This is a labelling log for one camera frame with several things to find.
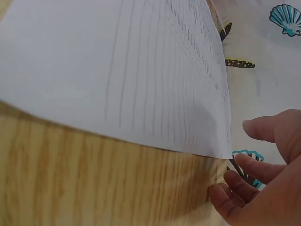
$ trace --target starfish print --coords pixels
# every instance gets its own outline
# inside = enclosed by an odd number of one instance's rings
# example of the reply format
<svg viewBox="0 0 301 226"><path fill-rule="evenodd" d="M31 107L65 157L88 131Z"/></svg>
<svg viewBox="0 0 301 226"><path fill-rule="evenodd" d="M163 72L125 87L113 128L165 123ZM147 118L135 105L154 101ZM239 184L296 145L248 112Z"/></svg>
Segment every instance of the starfish print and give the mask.
<svg viewBox="0 0 301 226"><path fill-rule="evenodd" d="M225 29L220 31L220 37L221 40L224 41L225 38L228 36L228 34L231 31L232 23L228 23L225 26ZM226 66L227 67L238 67L238 68L255 68L255 64L252 62L246 61L246 60L240 60L240 59L233 59L233 58L226 58Z"/></svg>

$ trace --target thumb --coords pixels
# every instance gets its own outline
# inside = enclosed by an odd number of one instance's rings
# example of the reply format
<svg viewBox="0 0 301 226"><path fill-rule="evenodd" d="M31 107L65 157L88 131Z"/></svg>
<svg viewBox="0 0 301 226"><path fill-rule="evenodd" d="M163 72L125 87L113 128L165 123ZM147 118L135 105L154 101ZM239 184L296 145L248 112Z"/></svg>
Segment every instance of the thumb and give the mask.
<svg viewBox="0 0 301 226"><path fill-rule="evenodd" d="M275 116L244 121L243 128L251 138L276 143L287 164L301 154L300 110L287 110Z"/></svg>

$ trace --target seashell print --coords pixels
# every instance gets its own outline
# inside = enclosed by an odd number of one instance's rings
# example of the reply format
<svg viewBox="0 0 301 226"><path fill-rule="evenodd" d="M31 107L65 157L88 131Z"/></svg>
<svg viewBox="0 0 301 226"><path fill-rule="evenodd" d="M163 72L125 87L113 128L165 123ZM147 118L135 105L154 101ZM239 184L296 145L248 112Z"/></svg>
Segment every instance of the seashell print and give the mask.
<svg viewBox="0 0 301 226"><path fill-rule="evenodd" d="M248 151L248 150L244 149L244 150L241 150L241 151L233 151L232 152L233 158L229 160L230 163L232 164L232 166L234 167L234 169L245 180L245 182L247 182L251 186L259 189L262 186L262 182L260 182L259 180L255 179L252 176L250 176L250 175L246 174L245 172L243 172L243 170L235 162L234 156L237 155L238 153L246 154L246 155L254 158L256 161L264 161L264 157L262 155L260 155L257 151Z"/></svg>
<svg viewBox="0 0 301 226"><path fill-rule="evenodd" d="M270 12L269 20L281 27L282 34L301 36L301 12L287 4L277 5Z"/></svg>

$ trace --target finger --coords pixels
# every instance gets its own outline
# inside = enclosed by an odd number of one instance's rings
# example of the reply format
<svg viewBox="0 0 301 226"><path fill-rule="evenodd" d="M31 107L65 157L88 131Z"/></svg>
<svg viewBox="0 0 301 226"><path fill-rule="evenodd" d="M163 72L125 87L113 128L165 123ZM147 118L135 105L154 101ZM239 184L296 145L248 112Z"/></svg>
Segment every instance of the finger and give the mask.
<svg viewBox="0 0 301 226"><path fill-rule="evenodd" d="M243 128L246 134L253 139L274 143L275 124L276 116L264 116L244 121Z"/></svg>
<svg viewBox="0 0 301 226"><path fill-rule="evenodd" d="M221 186L222 189L224 189L227 196L231 199L231 201L235 205L240 207L243 207L245 205L235 194L233 194L233 192L230 190L230 188L227 185L225 185L224 183L219 183L218 185Z"/></svg>
<svg viewBox="0 0 301 226"><path fill-rule="evenodd" d="M232 225L237 222L241 213L241 207L235 205L220 185L212 185L208 194L216 211Z"/></svg>
<svg viewBox="0 0 301 226"><path fill-rule="evenodd" d="M286 165L272 165L266 162L257 161L246 154L237 154L235 156L236 163L243 171L258 179L264 184L271 182L286 167Z"/></svg>
<svg viewBox="0 0 301 226"><path fill-rule="evenodd" d="M259 193L259 190L245 182L237 172L228 170L224 174L224 179L231 191L242 201L249 203Z"/></svg>

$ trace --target sheet of paper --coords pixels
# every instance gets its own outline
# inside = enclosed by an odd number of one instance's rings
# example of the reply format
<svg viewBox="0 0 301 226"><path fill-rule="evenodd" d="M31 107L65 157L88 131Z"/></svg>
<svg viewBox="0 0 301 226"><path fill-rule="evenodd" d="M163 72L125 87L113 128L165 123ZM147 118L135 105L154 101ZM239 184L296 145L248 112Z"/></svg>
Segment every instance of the sheet of paper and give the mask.
<svg viewBox="0 0 301 226"><path fill-rule="evenodd" d="M205 0L14 0L0 98L126 141L231 157L222 44Z"/></svg>

